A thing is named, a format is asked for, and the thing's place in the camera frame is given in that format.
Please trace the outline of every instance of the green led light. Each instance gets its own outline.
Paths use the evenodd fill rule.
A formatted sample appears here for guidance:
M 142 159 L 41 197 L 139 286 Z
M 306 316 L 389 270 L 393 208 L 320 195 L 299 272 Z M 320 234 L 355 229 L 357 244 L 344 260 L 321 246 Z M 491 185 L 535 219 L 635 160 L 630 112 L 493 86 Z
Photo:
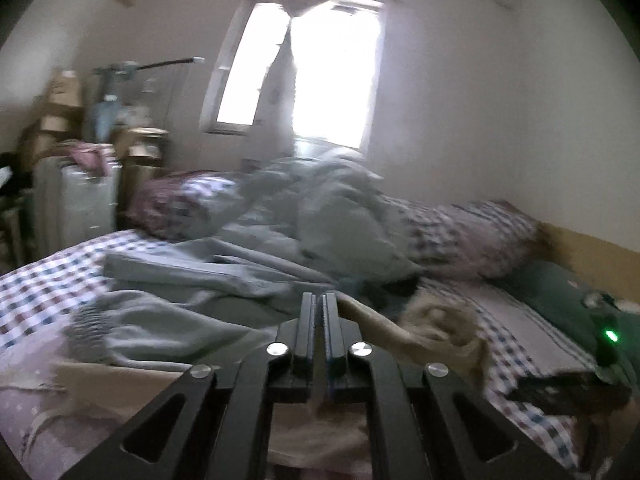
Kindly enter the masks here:
M 607 330 L 605 332 L 606 336 L 611 339 L 614 343 L 618 342 L 618 334 L 616 334 L 615 332 L 613 332 L 613 330 Z

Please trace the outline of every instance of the pillow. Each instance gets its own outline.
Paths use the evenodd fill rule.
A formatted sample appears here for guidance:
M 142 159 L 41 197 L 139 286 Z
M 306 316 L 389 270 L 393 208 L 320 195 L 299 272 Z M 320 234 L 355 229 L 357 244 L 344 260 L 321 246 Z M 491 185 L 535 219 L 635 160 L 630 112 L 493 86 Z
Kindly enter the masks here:
M 498 202 L 426 207 L 386 200 L 401 213 L 409 231 L 409 258 L 435 278 L 503 276 L 528 257 L 538 235 L 534 219 Z
M 149 180 L 134 195 L 127 218 L 135 227 L 157 238 L 183 240 L 190 219 L 200 208 L 200 200 L 233 185 L 230 176 L 191 171 Z
M 593 289 L 576 274 L 551 262 L 533 260 L 493 283 L 528 304 L 587 352 L 595 353 L 594 325 L 582 304 Z M 640 377 L 640 316 L 605 308 L 618 318 L 618 346 Z

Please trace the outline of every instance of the light blue comforter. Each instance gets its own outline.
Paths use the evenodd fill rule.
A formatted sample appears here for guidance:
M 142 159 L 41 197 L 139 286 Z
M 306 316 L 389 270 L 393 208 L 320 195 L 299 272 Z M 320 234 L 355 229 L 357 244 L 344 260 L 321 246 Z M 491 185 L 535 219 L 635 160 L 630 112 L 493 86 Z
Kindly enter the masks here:
M 303 292 L 345 276 L 388 283 L 415 274 L 406 228 L 377 181 L 354 160 L 283 159 L 205 201 L 190 241 L 108 254 L 113 290 L 73 314 L 71 357 L 225 365 L 273 340 Z

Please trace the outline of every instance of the curtain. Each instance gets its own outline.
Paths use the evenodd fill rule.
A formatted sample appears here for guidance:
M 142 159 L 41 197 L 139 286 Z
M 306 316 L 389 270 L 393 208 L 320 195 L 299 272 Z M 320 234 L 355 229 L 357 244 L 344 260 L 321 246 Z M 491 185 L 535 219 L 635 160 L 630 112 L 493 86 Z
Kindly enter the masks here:
M 331 0 L 276 0 L 285 12 L 296 18 Z M 293 103 L 296 85 L 296 67 L 291 47 L 291 20 L 262 84 L 255 111 L 254 124 L 248 131 L 245 153 L 247 167 L 261 167 L 281 156 L 293 155 L 292 127 Z

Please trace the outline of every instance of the window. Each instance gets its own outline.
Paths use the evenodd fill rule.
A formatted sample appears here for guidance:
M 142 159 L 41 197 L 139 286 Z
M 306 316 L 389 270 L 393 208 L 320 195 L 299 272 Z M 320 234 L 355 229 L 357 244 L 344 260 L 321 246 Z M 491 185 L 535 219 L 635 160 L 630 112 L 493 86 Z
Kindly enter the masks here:
M 292 20 L 297 137 L 363 147 L 378 76 L 382 9 L 378 1 L 339 0 Z M 260 88 L 289 25 L 288 14 L 274 2 L 256 1 L 247 14 L 222 80 L 216 131 L 243 131 L 254 122 Z

